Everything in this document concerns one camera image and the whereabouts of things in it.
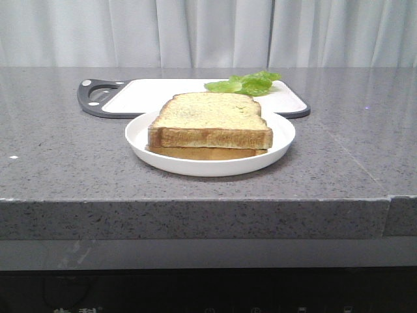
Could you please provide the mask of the toasted bread slice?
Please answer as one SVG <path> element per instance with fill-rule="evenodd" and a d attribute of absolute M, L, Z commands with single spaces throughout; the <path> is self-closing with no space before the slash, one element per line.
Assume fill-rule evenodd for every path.
<path fill-rule="evenodd" d="M 151 147 L 269 149 L 272 143 L 260 103 L 232 93 L 175 95 L 148 127 Z"/>
<path fill-rule="evenodd" d="M 263 155 L 267 149 L 235 149 L 223 147 L 153 147 L 146 146 L 149 152 L 173 158 L 190 160 L 231 160 Z"/>

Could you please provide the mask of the green lettuce leaf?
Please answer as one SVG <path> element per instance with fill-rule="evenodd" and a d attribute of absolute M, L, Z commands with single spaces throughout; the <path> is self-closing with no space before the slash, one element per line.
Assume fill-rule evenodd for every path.
<path fill-rule="evenodd" d="M 281 74 L 263 70 L 244 76 L 232 75 L 228 80 L 206 83 L 205 89 L 215 93 L 236 93 L 260 97 L 267 95 L 273 82 L 280 79 Z"/>

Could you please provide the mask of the white round plate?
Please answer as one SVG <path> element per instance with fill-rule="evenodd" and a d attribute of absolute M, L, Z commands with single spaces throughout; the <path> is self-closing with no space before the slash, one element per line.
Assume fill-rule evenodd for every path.
<path fill-rule="evenodd" d="M 145 149 L 148 142 L 148 126 L 156 119 L 158 112 L 144 113 L 128 123 L 124 135 L 139 159 L 155 168 L 197 177 L 225 177 L 240 175 L 263 169 L 278 161 L 293 142 L 296 130 L 286 118 L 271 112 L 262 118 L 273 131 L 273 144 L 267 153 L 248 158 L 231 160 L 190 160 L 173 158 L 152 153 Z"/>

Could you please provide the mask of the black appliance front panel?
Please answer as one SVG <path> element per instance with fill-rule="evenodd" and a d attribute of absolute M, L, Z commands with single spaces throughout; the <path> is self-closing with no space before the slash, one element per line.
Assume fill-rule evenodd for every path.
<path fill-rule="evenodd" d="M 415 312 L 415 267 L 3 271 L 2 312 Z"/>

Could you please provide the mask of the white curtain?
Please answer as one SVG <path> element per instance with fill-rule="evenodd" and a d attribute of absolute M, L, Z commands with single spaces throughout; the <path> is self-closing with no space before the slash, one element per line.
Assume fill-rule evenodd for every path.
<path fill-rule="evenodd" d="M 2 1 L 4 67 L 415 67 L 415 1 Z"/>

